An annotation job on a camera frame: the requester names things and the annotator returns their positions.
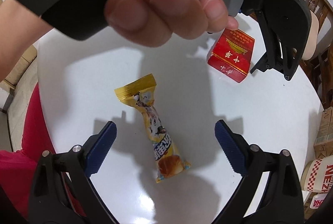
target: red cigarette box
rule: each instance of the red cigarette box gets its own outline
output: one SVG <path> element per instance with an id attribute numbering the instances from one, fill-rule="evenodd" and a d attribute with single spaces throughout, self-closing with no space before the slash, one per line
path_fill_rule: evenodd
<path id="1" fill-rule="evenodd" d="M 241 30 L 225 29 L 215 44 L 208 64 L 234 81 L 242 82 L 250 69 L 254 38 Z"/>

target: yellow snack wrapper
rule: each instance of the yellow snack wrapper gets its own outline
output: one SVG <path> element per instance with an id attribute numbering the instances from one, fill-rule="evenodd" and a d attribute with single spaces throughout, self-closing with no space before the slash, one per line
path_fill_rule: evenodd
<path id="1" fill-rule="evenodd" d="M 122 103 L 139 110 L 144 118 L 147 136 L 154 146 L 158 171 L 156 182 L 159 183 L 188 169 L 191 164 L 181 157 L 170 134 L 162 126 L 154 108 L 155 87 L 154 76 L 149 74 L 131 84 L 115 89 L 114 92 Z"/>

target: white table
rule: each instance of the white table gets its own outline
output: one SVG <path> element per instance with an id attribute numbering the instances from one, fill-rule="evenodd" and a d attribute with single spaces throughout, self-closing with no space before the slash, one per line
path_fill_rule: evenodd
<path id="1" fill-rule="evenodd" d="M 259 26 L 250 17 L 237 19 L 240 29 L 255 38 L 254 64 L 265 51 Z M 241 179 L 215 140 L 219 119 L 265 151 L 289 149 L 299 176 L 314 158 L 322 105 L 301 68 L 290 82 L 270 70 L 237 84 L 207 65 L 210 37 L 219 34 L 194 41 L 173 36 L 163 47 L 145 48 L 108 28 L 85 42 L 56 30 L 39 41 L 40 95 L 56 151 L 83 144 L 108 120 L 118 127 L 118 137 L 92 182 L 122 224 L 211 223 Z M 157 81 L 160 118 L 192 163 L 188 171 L 160 184 L 155 183 L 153 148 L 141 114 L 114 94 L 115 88 L 149 73 Z M 255 211 L 264 185 L 261 182 L 248 213 Z"/>

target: human hand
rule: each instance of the human hand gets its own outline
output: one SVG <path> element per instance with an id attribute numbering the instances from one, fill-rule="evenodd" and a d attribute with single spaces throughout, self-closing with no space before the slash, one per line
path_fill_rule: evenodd
<path id="1" fill-rule="evenodd" d="M 238 28 L 223 0 L 108 0 L 104 15 L 120 35 L 148 47 L 166 43 L 173 32 L 195 39 L 205 31 Z"/>

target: forearm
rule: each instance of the forearm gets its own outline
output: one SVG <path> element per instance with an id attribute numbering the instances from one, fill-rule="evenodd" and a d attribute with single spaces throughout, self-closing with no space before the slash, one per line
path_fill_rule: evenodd
<path id="1" fill-rule="evenodd" d="M 0 5 L 0 81 L 10 73 L 25 50 L 52 27 L 16 0 Z"/>

